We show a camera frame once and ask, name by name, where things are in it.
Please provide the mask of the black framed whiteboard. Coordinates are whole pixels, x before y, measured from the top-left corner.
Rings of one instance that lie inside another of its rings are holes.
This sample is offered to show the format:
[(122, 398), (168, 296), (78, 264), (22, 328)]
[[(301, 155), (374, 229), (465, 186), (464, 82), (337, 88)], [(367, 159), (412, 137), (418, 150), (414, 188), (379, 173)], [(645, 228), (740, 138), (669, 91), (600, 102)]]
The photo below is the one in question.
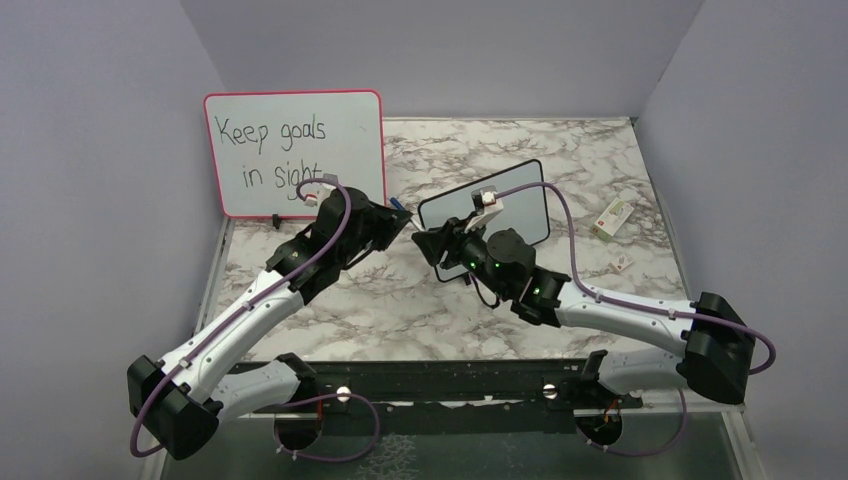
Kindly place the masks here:
[(498, 194), (520, 186), (524, 190), (500, 198), (504, 210), (484, 228), (484, 263), (473, 271), (459, 266), (448, 270), (433, 267), (438, 281), (447, 283), (470, 274), (500, 293), (521, 289), (536, 266), (535, 246), (550, 235), (550, 220), (543, 182), (542, 164), (527, 160), (493, 174), (484, 175), (426, 198), (418, 206), (425, 230), (440, 229), (446, 222), (465, 226), (474, 212), (471, 193), (494, 186)]

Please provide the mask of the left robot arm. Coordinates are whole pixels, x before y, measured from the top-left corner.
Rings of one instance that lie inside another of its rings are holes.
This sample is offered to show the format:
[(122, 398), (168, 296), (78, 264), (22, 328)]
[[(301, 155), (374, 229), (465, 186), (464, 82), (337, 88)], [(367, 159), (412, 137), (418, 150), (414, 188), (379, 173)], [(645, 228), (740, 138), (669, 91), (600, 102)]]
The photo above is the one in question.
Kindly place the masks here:
[(315, 373), (294, 354), (251, 372), (232, 369), (343, 271), (386, 250), (411, 214), (331, 179), (305, 180), (295, 192), (318, 209), (314, 220), (279, 245), (247, 290), (209, 325), (160, 359), (141, 355), (128, 368), (133, 456), (166, 450), (182, 460), (198, 452), (224, 422), (273, 404), (298, 411), (313, 401)]

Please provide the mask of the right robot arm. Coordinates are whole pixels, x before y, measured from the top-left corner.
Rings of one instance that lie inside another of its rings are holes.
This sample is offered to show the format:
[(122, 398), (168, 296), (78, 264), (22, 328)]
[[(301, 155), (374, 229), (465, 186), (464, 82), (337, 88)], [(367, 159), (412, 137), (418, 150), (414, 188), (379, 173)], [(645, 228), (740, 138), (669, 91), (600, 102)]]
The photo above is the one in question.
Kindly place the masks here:
[(484, 237), (451, 219), (412, 240), (428, 264), (466, 269), (530, 324), (587, 328), (644, 343), (639, 351), (593, 355), (589, 372), (576, 383), (589, 406), (650, 389), (689, 388), (728, 405), (745, 400), (754, 335), (718, 294), (703, 292), (695, 301), (607, 294), (539, 266), (535, 248), (513, 229)]

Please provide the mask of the pink framed whiteboard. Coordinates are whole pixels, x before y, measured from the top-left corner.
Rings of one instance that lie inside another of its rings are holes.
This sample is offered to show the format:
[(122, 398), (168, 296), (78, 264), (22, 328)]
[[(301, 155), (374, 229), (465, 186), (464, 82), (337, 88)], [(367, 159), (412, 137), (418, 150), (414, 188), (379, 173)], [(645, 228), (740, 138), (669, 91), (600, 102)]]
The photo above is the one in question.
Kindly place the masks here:
[(372, 89), (212, 93), (203, 100), (222, 211), (306, 219), (304, 179), (334, 175), (385, 204), (382, 99)]

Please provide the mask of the white green eraser box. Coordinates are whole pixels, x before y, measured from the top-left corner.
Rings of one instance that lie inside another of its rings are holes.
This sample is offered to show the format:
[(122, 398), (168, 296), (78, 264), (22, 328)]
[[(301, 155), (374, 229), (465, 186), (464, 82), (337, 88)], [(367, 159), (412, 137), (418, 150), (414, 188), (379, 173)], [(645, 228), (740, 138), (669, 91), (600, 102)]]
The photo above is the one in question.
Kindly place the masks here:
[(629, 202), (616, 197), (592, 224), (590, 232), (597, 238), (609, 242), (633, 212), (634, 207)]

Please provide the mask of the small white card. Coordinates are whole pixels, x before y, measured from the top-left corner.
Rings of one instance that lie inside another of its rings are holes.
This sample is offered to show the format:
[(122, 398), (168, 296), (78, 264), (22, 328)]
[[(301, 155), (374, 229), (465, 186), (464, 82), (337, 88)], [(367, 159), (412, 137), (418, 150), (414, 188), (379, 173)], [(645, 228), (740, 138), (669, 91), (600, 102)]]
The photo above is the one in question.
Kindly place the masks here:
[(628, 253), (615, 255), (609, 262), (609, 267), (615, 272), (621, 272), (634, 263), (634, 258)]

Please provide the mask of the black metal base rail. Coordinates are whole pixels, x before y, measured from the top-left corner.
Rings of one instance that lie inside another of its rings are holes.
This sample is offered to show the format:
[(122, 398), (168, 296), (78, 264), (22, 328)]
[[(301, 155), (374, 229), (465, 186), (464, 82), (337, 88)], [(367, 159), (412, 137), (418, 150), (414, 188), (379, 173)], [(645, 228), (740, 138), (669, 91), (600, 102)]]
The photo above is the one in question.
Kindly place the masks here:
[(347, 415), (347, 401), (361, 395), (382, 409), (399, 408), (396, 430), (531, 431), (558, 422), (571, 430), (576, 410), (640, 406), (628, 389), (600, 382), (605, 350), (587, 359), (508, 361), (369, 361), (307, 364), (280, 355), (261, 365), (235, 365), (199, 410), (220, 423), (260, 410)]

